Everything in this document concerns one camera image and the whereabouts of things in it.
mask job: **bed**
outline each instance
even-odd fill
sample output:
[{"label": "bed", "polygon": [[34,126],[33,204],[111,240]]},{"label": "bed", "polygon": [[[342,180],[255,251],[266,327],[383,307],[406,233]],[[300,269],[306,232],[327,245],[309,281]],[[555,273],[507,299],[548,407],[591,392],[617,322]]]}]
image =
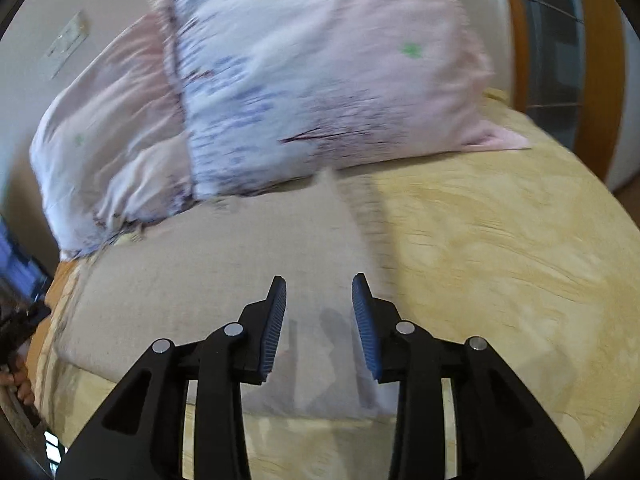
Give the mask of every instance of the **bed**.
[{"label": "bed", "polygon": [[[469,8],[473,1],[463,0]],[[509,4],[485,0],[471,12],[497,61],[492,85],[501,89],[487,93],[482,110],[527,137],[532,149],[437,155],[363,171],[390,234],[403,316],[439,338],[485,336],[590,473],[638,408],[640,285],[633,272],[640,232],[574,155],[509,108],[504,91],[518,91],[511,87],[517,55]],[[52,346],[88,265],[90,257],[58,268],[48,296],[54,315],[28,359],[40,411],[65,445],[113,387],[59,359]],[[192,423],[188,407],[187,436]],[[384,478],[388,467],[389,422],[246,416],[245,428],[254,478]],[[187,477],[192,445],[188,437]]]}]

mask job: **bedsheet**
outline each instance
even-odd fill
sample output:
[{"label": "bedsheet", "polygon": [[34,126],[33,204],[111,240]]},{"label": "bedsheet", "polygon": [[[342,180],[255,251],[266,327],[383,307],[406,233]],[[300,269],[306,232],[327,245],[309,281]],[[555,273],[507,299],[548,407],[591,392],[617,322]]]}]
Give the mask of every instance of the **bedsheet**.
[{"label": "bedsheet", "polygon": [[[397,385],[373,381],[351,304],[358,272],[377,297],[395,299],[378,256],[388,244],[380,248],[362,235],[353,200],[342,199],[344,181],[325,171],[309,186],[297,182],[299,189],[286,192],[201,203],[145,228],[136,240],[122,238],[81,273],[56,331],[57,354],[116,382],[155,339],[177,345],[205,339],[263,298],[280,275],[287,311],[275,364],[267,385],[242,386],[244,412],[394,414]],[[196,390],[190,388],[187,402],[195,402]]]},{"label": "bedsheet", "polygon": [[[440,338],[485,336],[590,473],[638,408],[640,232],[602,183],[527,118],[496,98],[484,113],[532,149],[357,171],[369,172],[380,193],[403,317]],[[53,325],[73,286],[72,274]],[[36,394],[67,445],[112,386],[60,362],[45,342]],[[192,418],[189,407],[188,428]],[[245,427],[254,478],[386,478],[392,421],[248,416]]]}]

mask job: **human hand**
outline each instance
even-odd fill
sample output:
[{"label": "human hand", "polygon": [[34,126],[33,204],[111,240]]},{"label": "human hand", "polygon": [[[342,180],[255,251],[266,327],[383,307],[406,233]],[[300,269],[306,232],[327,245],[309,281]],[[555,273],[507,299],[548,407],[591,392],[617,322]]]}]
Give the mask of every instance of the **human hand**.
[{"label": "human hand", "polygon": [[15,365],[18,369],[15,374],[0,372],[0,386],[15,386],[18,388],[15,394],[16,397],[18,397],[25,406],[31,406],[36,398],[31,389],[31,381],[27,377],[27,365],[19,355],[15,359]]}]

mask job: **blue object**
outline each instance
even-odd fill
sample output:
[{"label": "blue object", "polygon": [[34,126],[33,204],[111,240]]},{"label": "blue object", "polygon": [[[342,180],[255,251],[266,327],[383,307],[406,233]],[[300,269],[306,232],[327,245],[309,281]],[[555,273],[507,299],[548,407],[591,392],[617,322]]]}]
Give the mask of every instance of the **blue object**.
[{"label": "blue object", "polygon": [[371,291],[364,277],[358,274],[351,283],[351,299],[356,315],[360,341],[367,368],[371,371],[375,380],[382,376],[382,359],[380,357],[380,339],[376,334],[371,312],[367,306],[372,301]]},{"label": "blue object", "polygon": [[0,288],[9,288],[19,300],[33,303],[44,297],[51,282],[47,271],[24,253],[0,218]]},{"label": "blue object", "polygon": [[287,306],[287,283],[281,280],[273,300],[273,307],[269,312],[269,319],[262,334],[260,373],[266,379],[267,375],[273,370],[273,361],[276,357],[278,349],[278,341],[280,340],[280,330],[282,329],[282,319]]}]

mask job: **metal pivot screw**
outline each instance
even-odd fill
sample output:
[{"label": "metal pivot screw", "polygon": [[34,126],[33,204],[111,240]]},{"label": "metal pivot screw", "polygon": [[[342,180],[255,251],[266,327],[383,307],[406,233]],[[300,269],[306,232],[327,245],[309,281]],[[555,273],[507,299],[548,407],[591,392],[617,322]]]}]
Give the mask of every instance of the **metal pivot screw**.
[{"label": "metal pivot screw", "polygon": [[476,335],[469,340],[469,346],[474,350],[484,350],[487,346],[487,342],[483,337]]},{"label": "metal pivot screw", "polygon": [[415,325],[410,321],[401,321],[396,325],[396,330],[402,335],[409,335],[414,333]]},{"label": "metal pivot screw", "polygon": [[151,349],[156,354],[163,354],[169,348],[171,348],[171,341],[169,341],[168,339],[158,339],[157,341],[154,341],[154,343],[151,345]]},{"label": "metal pivot screw", "polygon": [[229,323],[225,326],[225,334],[228,336],[240,335],[244,327],[240,323]]}]

